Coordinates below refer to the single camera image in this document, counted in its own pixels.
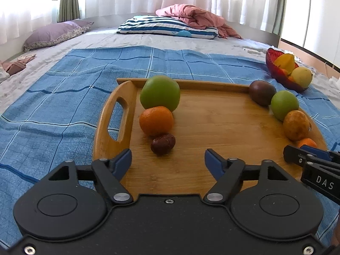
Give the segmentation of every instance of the screw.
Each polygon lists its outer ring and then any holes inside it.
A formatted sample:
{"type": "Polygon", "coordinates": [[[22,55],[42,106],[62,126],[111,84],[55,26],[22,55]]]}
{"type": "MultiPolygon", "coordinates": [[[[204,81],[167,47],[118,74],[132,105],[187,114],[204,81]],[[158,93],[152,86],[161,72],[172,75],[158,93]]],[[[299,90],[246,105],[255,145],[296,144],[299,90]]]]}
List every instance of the screw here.
{"type": "Polygon", "coordinates": [[[130,195],[128,193],[117,193],[113,196],[113,199],[116,201],[127,201],[130,199],[130,195]]]}
{"type": "Polygon", "coordinates": [[[314,252],[314,248],[311,246],[308,246],[303,250],[303,255],[312,255],[313,252],[314,252]]]}
{"type": "Polygon", "coordinates": [[[24,249],[24,252],[27,254],[27,255],[34,255],[35,254],[35,249],[31,246],[26,246],[24,249]]]}
{"type": "Polygon", "coordinates": [[[223,196],[220,193],[210,193],[207,194],[207,199],[209,201],[221,201],[223,199],[223,196]]]}
{"type": "Polygon", "coordinates": [[[165,203],[166,204],[173,204],[175,201],[173,199],[166,199],[165,203]]]}

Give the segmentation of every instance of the yellow pear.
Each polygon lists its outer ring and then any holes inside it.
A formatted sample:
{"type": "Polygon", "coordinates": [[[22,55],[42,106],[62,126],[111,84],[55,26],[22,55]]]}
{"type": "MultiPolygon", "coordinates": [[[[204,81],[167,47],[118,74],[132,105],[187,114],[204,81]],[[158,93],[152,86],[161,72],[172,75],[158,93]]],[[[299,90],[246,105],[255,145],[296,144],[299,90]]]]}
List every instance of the yellow pear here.
{"type": "Polygon", "coordinates": [[[283,54],[280,55],[275,61],[274,64],[281,69],[285,70],[285,75],[289,76],[294,68],[295,68],[295,60],[294,55],[292,54],[283,54]]]}
{"type": "Polygon", "coordinates": [[[302,88],[307,88],[312,81],[313,75],[310,69],[306,67],[297,67],[290,74],[290,78],[302,88]]]}

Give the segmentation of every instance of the white bed sheet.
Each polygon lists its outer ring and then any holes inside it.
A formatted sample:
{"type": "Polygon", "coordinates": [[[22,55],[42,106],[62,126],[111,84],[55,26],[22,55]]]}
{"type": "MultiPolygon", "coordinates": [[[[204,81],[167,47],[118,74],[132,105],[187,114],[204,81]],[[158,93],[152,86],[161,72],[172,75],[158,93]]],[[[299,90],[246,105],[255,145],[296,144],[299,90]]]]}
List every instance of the white bed sheet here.
{"type": "MultiPolygon", "coordinates": [[[[37,54],[36,58],[27,64],[26,69],[0,83],[0,114],[71,49],[135,45],[152,46],[159,49],[189,49],[202,53],[238,55],[263,61],[265,61],[265,52],[270,47],[267,44],[249,39],[240,40],[231,37],[228,39],[207,40],[168,35],[117,34],[115,28],[92,30],[54,47],[28,52],[27,54],[37,54]],[[250,54],[243,49],[244,47],[258,50],[261,54],[250,54]]],[[[340,108],[339,89],[337,89],[338,93],[328,91],[330,87],[328,79],[326,77],[325,79],[319,78],[320,76],[317,75],[313,79],[314,86],[317,86],[317,89],[329,96],[330,100],[340,108]]]]}

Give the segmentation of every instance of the red bowl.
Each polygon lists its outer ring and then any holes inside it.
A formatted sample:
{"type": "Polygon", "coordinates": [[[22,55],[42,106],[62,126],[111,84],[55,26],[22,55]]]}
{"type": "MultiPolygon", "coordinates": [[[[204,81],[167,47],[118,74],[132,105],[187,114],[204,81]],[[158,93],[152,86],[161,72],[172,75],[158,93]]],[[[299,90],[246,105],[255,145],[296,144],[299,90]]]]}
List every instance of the red bowl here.
{"type": "Polygon", "coordinates": [[[278,83],[281,83],[284,87],[294,90],[298,93],[305,91],[305,88],[302,88],[299,84],[290,81],[288,77],[286,77],[285,73],[281,68],[274,64],[274,61],[280,56],[283,55],[284,52],[274,50],[273,48],[269,48],[266,53],[266,64],[268,70],[273,78],[277,80],[278,83]]]}

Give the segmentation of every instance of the silver rivet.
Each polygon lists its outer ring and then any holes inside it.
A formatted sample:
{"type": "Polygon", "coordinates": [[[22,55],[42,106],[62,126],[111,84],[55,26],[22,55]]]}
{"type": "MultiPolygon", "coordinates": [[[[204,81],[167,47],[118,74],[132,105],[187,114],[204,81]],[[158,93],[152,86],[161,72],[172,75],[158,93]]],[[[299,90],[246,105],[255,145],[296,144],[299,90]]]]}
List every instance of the silver rivet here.
{"type": "Polygon", "coordinates": [[[27,255],[34,255],[35,254],[35,249],[33,247],[29,246],[29,245],[26,246],[23,250],[25,251],[25,253],[27,255]]]}
{"type": "Polygon", "coordinates": [[[128,193],[118,193],[113,196],[113,199],[116,201],[127,201],[129,198],[130,195],[128,193]]]}
{"type": "Polygon", "coordinates": [[[303,250],[303,255],[312,255],[313,253],[314,253],[314,248],[311,246],[308,246],[303,250]]]}
{"type": "Polygon", "coordinates": [[[220,193],[210,193],[207,194],[207,199],[210,201],[220,201],[223,199],[223,196],[220,193]]]}

